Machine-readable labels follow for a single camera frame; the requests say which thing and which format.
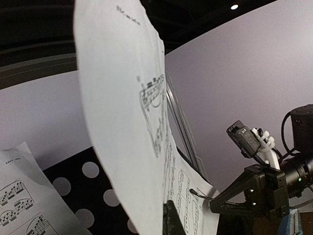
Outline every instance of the white plastic part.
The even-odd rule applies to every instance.
[[[269,136],[268,131],[265,131],[262,136],[259,136],[256,128],[252,128],[251,131],[261,144],[261,147],[258,150],[258,156],[263,161],[268,162],[270,167],[280,170],[277,154],[272,150],[275,147],[275,139],[272,136]]]

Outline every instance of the blue object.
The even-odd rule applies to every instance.
[[[298,209],[290,210],[290,214],[283,217],[277,235],[303,235]]]

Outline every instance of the sheet music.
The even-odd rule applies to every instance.
[[[140,1],[77,0],[74,34],[90,139],[138,233],[162,234],[172,199],[187,235],[215,234],[218,215],[188,189],[216,192],[176,150],[164,45]]]
[[[91,235],[39,169],[26,143],[0,151],[1,235]]]

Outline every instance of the polka dot pattern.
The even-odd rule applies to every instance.
[[[136,234],[100,165],[93,148],[89,148],[44,173],[92,235]]]
[[[55,179],[52,185],[61,196],[68,195],[71,190],[70,182],[64,177],[59,177]]]
[[[130,219],[127,221],[127,227],[132,233],[137,234],[137,230]]]
[[[85,228],[90,228],[94,223],[94,216],[91,211],[87,209],[80,209],[75,213],[75,215]]]
[[[83,174],[88,178],[95,178],[99,175],[99,167],[96,163],[87,162],[82,167]]]
[[[103,200],[110,207],[116,207],[119,205],[119,200],[117,199],[113,189],[105,191],[103,194]]]

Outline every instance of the recessed light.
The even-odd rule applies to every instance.
[[[231,6],[231,8],[230,9],[232,9],[232,10],[236,10],[238,8],[238,5],[233,5],[233,6]]]

